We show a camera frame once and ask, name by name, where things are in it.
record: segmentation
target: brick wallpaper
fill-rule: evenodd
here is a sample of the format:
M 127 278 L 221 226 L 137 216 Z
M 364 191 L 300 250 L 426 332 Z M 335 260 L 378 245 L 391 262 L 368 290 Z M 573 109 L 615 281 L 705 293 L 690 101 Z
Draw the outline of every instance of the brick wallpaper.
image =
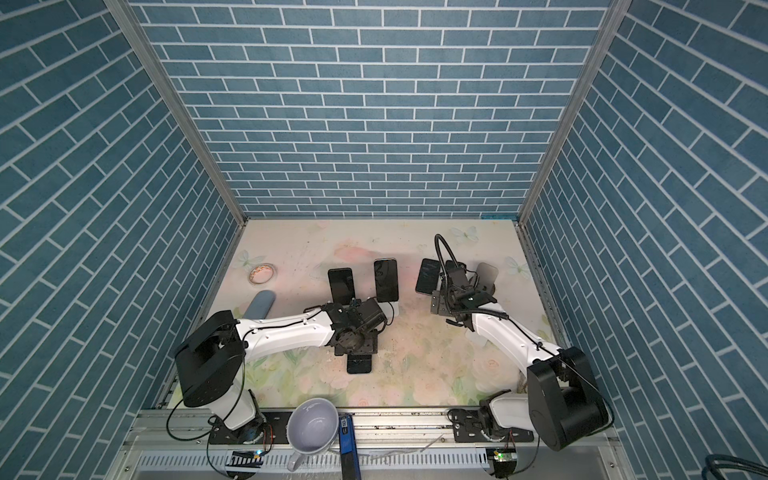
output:
M 634 0 L 531 217 L 638 478 L 768 462 L 766 25 Z
M 91 478 L 235 226 L 101 0 L 0 12 L 0 478 Z
M 131 2 L 249 216 L 473 218 L 518 212 L 608 3 Z

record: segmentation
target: table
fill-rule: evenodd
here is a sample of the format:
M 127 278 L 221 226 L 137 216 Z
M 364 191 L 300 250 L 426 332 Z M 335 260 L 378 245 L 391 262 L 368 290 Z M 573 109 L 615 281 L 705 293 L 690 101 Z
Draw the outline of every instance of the table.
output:
M 430 297 L 415 292 L 422 259 L 437 258 L 436 233 L 470 270 L 479 262 L 496 266 L 499 303 L 552 340 L 510 220 L 251 220 L 209 315 L 232 310 L 238 318 L 260 290 L 277 296 L 269 318 L 300 313 L 330 300 L 331 268 L 352 268 L 357 296 L 375 296 L 373 261 L 379 258 L 397 259 L 400 287 L 400 314 L 379 337 L 370 374 L 347 374 L 346 357 L 334 356 L 330 347 L 265 356 L 246 368 L 246 388 L 259 406 L 295 407 L 315 396 L 339 407 L 476 405 L 498 390 L 517 389 L 521 373 L 509 358 L 468 329 L 432 315 Z M 259 263 L 274 265 L 276 276 L 253 286 L 248 274 Z M 170 406 L 179 399 L 177 388 Z

